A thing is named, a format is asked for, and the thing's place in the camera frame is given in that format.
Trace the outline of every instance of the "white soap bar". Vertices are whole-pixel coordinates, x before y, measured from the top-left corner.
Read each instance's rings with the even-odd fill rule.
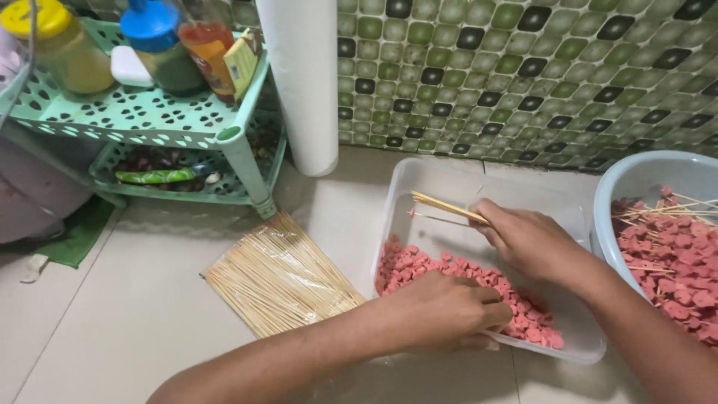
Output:
[[[112,77],[125,86],[152,87],[154,81],[129,46],[115,46],[111,53]]]

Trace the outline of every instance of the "person's right hand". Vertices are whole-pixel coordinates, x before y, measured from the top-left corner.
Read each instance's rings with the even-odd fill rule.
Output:
[[[576,243],[552,218],[524,209],[501,208],[483,198],[469,209],[492,226],[476,221],[477,229],[511,267],[531,279],[571,288],[581,276],[582,263],[597,260]]]

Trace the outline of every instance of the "green cloth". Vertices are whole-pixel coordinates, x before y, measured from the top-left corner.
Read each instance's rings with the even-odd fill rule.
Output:
[[[87,257],[114,211],[112,203],[93,196],[65,219],[65,233],[46,240],[19,240],[0,246],[7,252],[42,254],[49,261],[77,269]]]

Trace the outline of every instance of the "grout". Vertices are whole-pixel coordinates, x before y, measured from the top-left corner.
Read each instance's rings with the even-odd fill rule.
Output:
[[[513,357],[513,346],[508,347],[508,351],[511,352],[511,364],[513,365],[513,382],[516,385],[516,398],[518,399],[518,404],[521,404],[521,394],[519,394],[518,389],[518,373],[516,373],[516,359]]]
[[[42,351],[40,351],[40,354],[37,355],[37,359],[35,360],[35,363],[32,364],[32,368],[30,368],[30,371],[27,373],[27,376],[25,377],[25,380],[22,381],[22,384],[20,385],[20,388],[17,389],[17,393],[15,394],[15,397],[12,399],[12,403],[14,404],[15,401],[17,401],[17,398],[20,396],[20,393],[22,392],[22,389],[25,388],[25,385],[27,384],[27,380],[30,379],[30,375],[32,375],[32,372],[35,370],[35,367],[37,366],[37,363],[40,362],[40,359],[42,358],[42,355],[45,353],[45,350],[47,349],[47,346],[50,345],[50,341],[52,341],[52,337],[55,336],[55,332],[57,331],[57,328],[60,327],[60,324],[62,323],[62,320],[65,318],[65,314],[67,314],[67,311],[70,310],[70,306],[73,305],[73,301],[75,301],[75,297],[80,292],[80,289],[82,289],[83,284],[85,283],[85,279],[87,279],[87,276],[90,274],[90,271],[95,266],[95,262],[97,262],[97,259],[100,257],[100,254],[102,254],[102,250],[105,248],[105,245],[107,245],[107,241],[110,240],[110,237],[112,237],[112,233],[115,231],[115,228],[117,227],[117,223],[120,222],[120,219],[122,219],[122,215],[125,214],[127,211],[127,208],[124,208],[120,211],[120,213],[117,215],[117,219],[115,220],[115,223],[112,225],[112,229],[110,229],[110,234],[107,235],[107,238],[105,239],[104,243],[100,246],[100,251],[97,252],[97,255],[95,256],[95,259],[90,263],[90,267],[88,268],[88,271],[85,273],[85,277],[83,277],[82,281],[80,282],[78,288],[75,290],[75,294],[73,295],[73,298],[70,299],[70,302],[67,304],[67,307],[65,308],[65,311],[62,312],[62,315],[60,317],[60,320],[55,324],[55,328],[52,330],[52,333],[50,334],[50,337],[47,339],[47,342],[45,343],[45,346],[42,347]]]

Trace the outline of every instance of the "floor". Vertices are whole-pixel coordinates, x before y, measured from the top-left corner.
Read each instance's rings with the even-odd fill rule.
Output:
[[[341,147],[326,177],[306,178],[287,162],[281,169],[278,204],[366,296],[393,167],[415,156]],[[437,161],[562,190],[590,221],[596,176]],[[241,206],[137,198],[115,212],[79,270],[49,265],[23,285],[27,258],[0,255],[0,404],[142,403],[175,372],[252,341],[198,275],[249,217]],[[648,402],[611,348],[588,367],[507,346],[397,357],[349,369],[314,394],[336,403]]]

